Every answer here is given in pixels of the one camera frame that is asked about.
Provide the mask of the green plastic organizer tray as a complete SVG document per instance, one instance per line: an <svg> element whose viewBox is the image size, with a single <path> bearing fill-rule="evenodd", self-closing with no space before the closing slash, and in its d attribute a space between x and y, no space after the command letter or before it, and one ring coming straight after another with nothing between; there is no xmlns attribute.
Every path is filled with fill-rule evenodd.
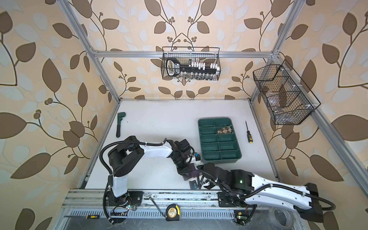
<svg viewBox="0 0 368 230"><path fill-rule="evenodd" d="M201 118L197 124L203 162L235 163L242 158L233 123L229 117ZM217 134L217 130L225 126L231 126L233 133Z"/></svg>

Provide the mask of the beige argyle sock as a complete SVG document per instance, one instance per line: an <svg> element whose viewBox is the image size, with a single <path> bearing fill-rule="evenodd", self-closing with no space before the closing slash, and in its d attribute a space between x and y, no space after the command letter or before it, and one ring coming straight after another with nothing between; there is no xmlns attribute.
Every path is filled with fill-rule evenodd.
<svg viewBox="0 0 368 230"><path fill-rule="evenodd" d="M231 126L222 127L217 130L217 134L231 134L233 133Z"/></svg>

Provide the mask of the purple sock yellow cuff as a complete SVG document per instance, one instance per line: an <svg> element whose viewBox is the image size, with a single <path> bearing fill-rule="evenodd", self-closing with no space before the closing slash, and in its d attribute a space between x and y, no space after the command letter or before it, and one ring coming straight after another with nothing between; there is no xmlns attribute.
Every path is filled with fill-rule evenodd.
<svg viewBox="0 0 368 230"><path fill-rule="evenodd" d="M183 175L183 179L185 181L188 181L188 180L192 180L192 179L197 179L197 176L198 176L198 170L195 169L195 170L190 170L188 168L188 171L184 173Z"/></svg>

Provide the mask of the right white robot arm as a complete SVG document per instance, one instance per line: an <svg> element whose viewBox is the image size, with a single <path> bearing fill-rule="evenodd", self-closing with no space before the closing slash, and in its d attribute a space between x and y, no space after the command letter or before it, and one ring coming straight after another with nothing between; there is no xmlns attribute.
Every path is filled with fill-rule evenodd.
<svg viewBox="0 0 368 230"><path fill-rule="evenodd" d="M268 206L293 211L304 220L319 223L324 221L325 211L336 209L333 202L319 196L313 183L287 185L244 170L224 170L212 163L198 165L194 176L194 189L220 189L218 202L222 208Z"/></svg>

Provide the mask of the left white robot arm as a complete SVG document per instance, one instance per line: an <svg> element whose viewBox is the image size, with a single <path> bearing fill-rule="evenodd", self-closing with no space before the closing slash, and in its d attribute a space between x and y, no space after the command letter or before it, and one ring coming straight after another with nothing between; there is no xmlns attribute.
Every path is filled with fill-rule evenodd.
<svg viewBox="0 0 368 230"><path fill-rule="evenodd" d="M127 208L141 203L137 192L130 193L127 188L127 175L144 157L169 158L184 180L197 176L195 164L201 161L189 142L165 139L161 143L139 141L135 136L116 141L103 147L99 153L101 164L108 171L107 184L103 196L103 205Z"/></svg>

